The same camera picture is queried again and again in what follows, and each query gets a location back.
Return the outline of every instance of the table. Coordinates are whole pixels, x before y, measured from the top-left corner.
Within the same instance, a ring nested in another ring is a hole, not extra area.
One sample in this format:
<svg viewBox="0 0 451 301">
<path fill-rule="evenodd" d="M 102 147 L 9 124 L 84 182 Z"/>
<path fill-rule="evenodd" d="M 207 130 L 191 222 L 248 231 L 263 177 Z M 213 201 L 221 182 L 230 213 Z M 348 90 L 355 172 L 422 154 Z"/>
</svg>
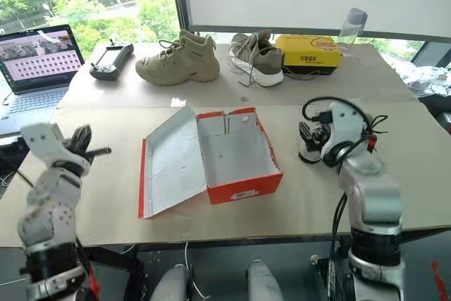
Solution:
<svg viewBox="0 0 451 301">
<path fill-rule="evenodd" d="M 285 77 L 281 84 L 267 88 L 258 85 L 246 88 L 238 83 L 246 82 L 248 76 L 229 69 L 226 44 L 218 44 L 216 49 L 221 65 L 219 79 L 206 83 L 189 81 L 170 87 L 149 84 L 135 72 L 135 61 L 157 54 L 161 50 L 158 44 L 136 44 L 132 60 L 117 82 L 96 80 L 89 75 L 89 63 L 98 59 L 102 48 L 104 46 L 97 46 L 91 60 L 73 78 L 61 108 L 171 107 L 175 99 L 186 100 L 192 107 L 300 105 L 308 98 L 331 94 L 360 98 L 364 102 L 417 101 L 370 44 L 356 47 L 353 57 L 343 58 L 340 67 L 330 76 L 321 75 L 310 81 Z"/>
<path fill-rule="evenodd" d="M 451 138 L 419 102 L 364 103 L 373 115 L 387 113 L 389 130 L 380 137 L 377 155 L 400 183 L 404 229 L 450 227 L 449 164 Z M 224 107 L 230 111 L 235 107 Z M 194 108 L 197 113 L 218 107 Z M 141 139 L 177 108 L 59 109 L 64 135 L 90 123 L 92 148 L 108 145 L 113 153 L 94 160 L 84 179 L 77 227 L 87 245 L 272 238 L 330 233 L 333 210 L 341 196 L 335 171 L 307 165 L 297 157 L 298 106 L 258 106 L 257 113 L 273 144 L 284 176 L 278 190 L 262 197 L 210 205 L 198 195 L 154 220 L 137 218 Z M 36 180 L 44 166 L 29 155 L 21 170 Z M 29 187 L 14 178 L 0 200 L 0 246 L 19 247 L 16 224 Z M 340 232 L 349 232 L 347 217 Z"/>
</svg>

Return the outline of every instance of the handheld controller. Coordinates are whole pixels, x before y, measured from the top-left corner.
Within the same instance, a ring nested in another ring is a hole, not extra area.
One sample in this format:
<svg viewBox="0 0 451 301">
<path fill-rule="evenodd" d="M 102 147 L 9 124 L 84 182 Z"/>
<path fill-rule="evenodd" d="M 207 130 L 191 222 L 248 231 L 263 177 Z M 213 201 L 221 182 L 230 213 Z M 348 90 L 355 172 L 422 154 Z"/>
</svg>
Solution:
<svg viewBox="0 0 451 301">
<path fill-rule="evenodd" d="M 113 42 L 106 47 L 96 63 L 91 63 L 89 74 L 99 80 L 116 80 L 121 74 L 123 66 L 128 59 L 128 55 L 133 53 L 131 42 Z"/>
</svg>

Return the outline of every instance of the white sole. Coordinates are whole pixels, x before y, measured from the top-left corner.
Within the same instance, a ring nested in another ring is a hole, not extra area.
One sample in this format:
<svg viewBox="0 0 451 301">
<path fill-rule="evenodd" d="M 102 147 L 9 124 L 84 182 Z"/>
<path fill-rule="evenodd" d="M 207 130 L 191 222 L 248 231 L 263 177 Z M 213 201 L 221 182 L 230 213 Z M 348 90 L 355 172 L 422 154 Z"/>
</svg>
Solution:
<svg viewBox="0 0 451 301">
<path fill-rule="evenodd" d="M 251 73 L 251 66 L 247 62 L 240 60 L 239 58 L 236 58 L 234 56 L 231 56 L 230 59 L 238 68 L 242 69 L 247 74 Z M 260 86 L 269 87 L 283 81 L 283 72 L 282 70 L 280 70 L 279 72 L 274 74 L 265 74 L 260 72 L 256 68 L 253 68 L 252 77 Z"/>
</svg>

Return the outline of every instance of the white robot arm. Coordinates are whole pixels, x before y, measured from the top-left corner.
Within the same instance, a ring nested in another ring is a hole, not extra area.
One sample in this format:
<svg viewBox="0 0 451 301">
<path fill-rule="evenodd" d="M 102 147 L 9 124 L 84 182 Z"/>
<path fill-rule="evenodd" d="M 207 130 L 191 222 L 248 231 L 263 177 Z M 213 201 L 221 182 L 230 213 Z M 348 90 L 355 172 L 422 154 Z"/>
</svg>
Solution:
<svg viewBox="0 0 451 301">
<path fill-rule="evenodd" d="M 111 150 L 87 152 L 89 126 L 78 128 L 70 140 L 64 140 L 58 126 L 50 123 L 24 127 L 22 136 L 31 152 L 47 165 L 29 192 L 27 209 L 18 222 L 27 257 L 20 272 L 29 273 L 32 280 L 26 288 L 27 299 L 95 300 L 91 290 L 81 288 L 89 272 L 75 249 L 75 208 L 81 177 L 89 173 L 95 156 Z"/>
<path fill-rule="evenodd" d="M 328 110 L 308 116 L 307 106 L 320 100 L 332 100 Z M 340 187 L 349 200 L 352 273 L 343 283 L 345 300 L 403 301 L 400 187 L 372 154 L 373 122 L 356 104 L 335 97 L 309 100 L 302 113 L 320 126 L 311 130 L 299 123 L 299 157 L 309 164 L 323 159 L 326 165 L 337 166 Z"/>
</svg>

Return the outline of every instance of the shoelace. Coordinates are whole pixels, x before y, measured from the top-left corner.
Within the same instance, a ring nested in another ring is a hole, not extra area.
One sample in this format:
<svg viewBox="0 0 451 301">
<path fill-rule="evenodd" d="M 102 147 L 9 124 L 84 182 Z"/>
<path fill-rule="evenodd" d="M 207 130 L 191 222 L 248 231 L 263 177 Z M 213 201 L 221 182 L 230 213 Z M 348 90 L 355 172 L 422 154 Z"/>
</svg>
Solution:
<svg viewBox="0 0 451 301">
<path fill-rule="evenodd" d="M 252 86 L 255 83 L 254 76 L 252 74 L 252 71 L 254 70 L 254 63 L 255 59 L 261 52 L 269 51 L 272 49 L 276 49 L 274 46 L 268 46 L 264 49 L 259 49 L 259 34 L 257 32 L 252 33 L 247 39 L 241 41 L 241 42 L 233 42 L 228 50 L 228 57 L 230 58 L 233 55 L 238 55 L 241 51 L 247 50 L 247 53 L 249 55 L 249 64 L 251 66 L 250 72 L 247 72 L 243 70 L 241 67 L 238 67 L 234 64 L 234 67 L 240 69 L 242 72 L 249 74 L 249 84 L 244 84 L 243 82 L 239 81 L 241 85 L 244 87 Z"/>
<path fill-rule="evenodd" d="M 174 53 L 180 49 L 183 48 L 183 45 L 180 44 L 180 40 L 176 40 L 174 42 L 170 42 L 169 40 L 159 40 L 158 43 L 161 47 L 163 47 L 165 50 L 161 51 L 159 54 L 159 59 L 163 60 L 166 57 L 170 57 L 174 55 Z"/>
</svg>

